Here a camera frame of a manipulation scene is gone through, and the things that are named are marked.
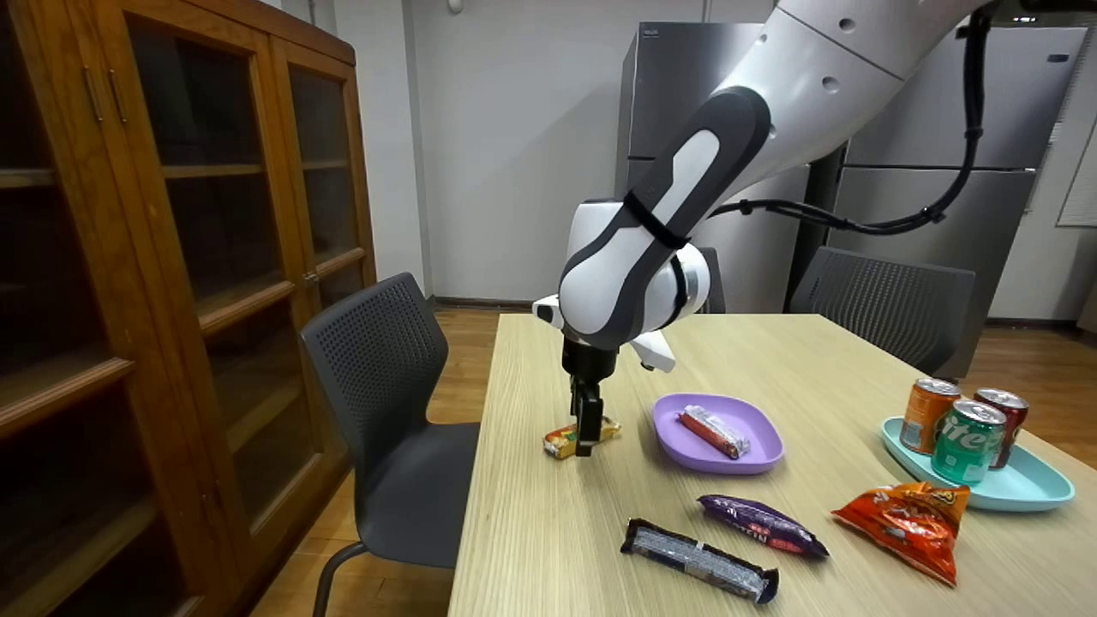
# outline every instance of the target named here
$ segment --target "wooden cabinet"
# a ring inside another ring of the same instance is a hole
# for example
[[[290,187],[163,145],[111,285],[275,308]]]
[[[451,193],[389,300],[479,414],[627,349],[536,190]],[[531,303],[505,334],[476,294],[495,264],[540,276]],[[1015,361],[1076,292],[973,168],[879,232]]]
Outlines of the wooden cabinet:
[[[375,280],[354,53],[0,8],[0,615],[239,615],[346,474],[299,328]]]

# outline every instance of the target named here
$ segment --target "wooden table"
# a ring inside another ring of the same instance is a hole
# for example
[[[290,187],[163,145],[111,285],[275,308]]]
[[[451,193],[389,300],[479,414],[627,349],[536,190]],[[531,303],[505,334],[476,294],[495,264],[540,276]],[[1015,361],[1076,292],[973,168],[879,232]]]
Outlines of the wooden table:
[[[449,615],[751,615],[751,602],[619,557],[629,519],[691,535],[783,573],[764,615],[1094,615],[1097,471],[1036,436],[1076,487],[1051,513],[965,510],[949,591],[833,524],[867,487],[912,480],[881,447],[881,421],[906,412],[914,371],[815,316],[695,316],[667,328],[680,368],[649,375],[624,349],[604,382],[624,440],[591,458],[556,464],[540,436],[570,421],[557,334],[505,316],[484,406],[476,478]],[[664,396],[731,396],[761,407],[785,444],[764,478],[691,478],[671,468],[649,425]],[[801,562],[700,519],[700,493],[764,502],[812,527],[831,562]]]

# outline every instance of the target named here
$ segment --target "black cable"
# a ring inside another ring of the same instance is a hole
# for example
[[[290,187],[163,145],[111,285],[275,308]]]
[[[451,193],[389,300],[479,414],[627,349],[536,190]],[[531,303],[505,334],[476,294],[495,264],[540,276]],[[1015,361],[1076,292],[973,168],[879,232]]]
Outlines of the black cable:
[[[867,232],[867,236],[896,236],[896,232],[907,232],[924,223],[947,221],[947,211],[957,201],[957,197],[962,193],[962,187],[973,172],[973,158],[978,158],[981,139],[984,139],[984,59],[988,59],[991,15],[994,15],[994,4],[973,11],[970,23],[962,27],[962,35],[965,35],[965,44],[962,44],[962,118],[965,118],[962,160],[959,160],[953,187],[935,201],[928,201],[924,211],[917,211],[912,217],[881,221],[881,223],[842,221],[831,211],[818,211],[809,201],[793,201],[793,200],[740,200],[740,201],[716,207],[711,217],[724,217],[724,213],[751,217],[753,211],[764,211],[773,217],[793,217],[801,223],[818,223],[818,227]]]

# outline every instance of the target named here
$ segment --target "purple plate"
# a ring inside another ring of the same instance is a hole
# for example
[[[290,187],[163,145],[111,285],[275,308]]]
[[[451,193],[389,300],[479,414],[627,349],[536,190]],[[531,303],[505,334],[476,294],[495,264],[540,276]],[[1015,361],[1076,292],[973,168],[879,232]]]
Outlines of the purple plate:
[[[751,449],[740,454],[740,458],[727,458],[724,454],[706,447],[700,436],[680,425],[685,406],[700,406],[704,412],[716,414],[731,432],[745,436]],[[773,425],[753,406],[745,406],[736,399],[667,396],[653,401],[652,425],[661,454],[695,474],[751,478],[767,474],[785,456]]]

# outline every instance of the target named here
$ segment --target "orange snack bag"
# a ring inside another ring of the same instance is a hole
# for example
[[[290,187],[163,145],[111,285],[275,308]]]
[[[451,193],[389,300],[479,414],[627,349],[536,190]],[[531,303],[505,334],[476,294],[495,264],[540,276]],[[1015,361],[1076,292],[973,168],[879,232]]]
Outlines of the orange snack bag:
[[[892,492],[863,492],[833,510],[833,522],[853,527],[879,550],[957,588],[953,543],[965,510],[965,487],[900,485]]]

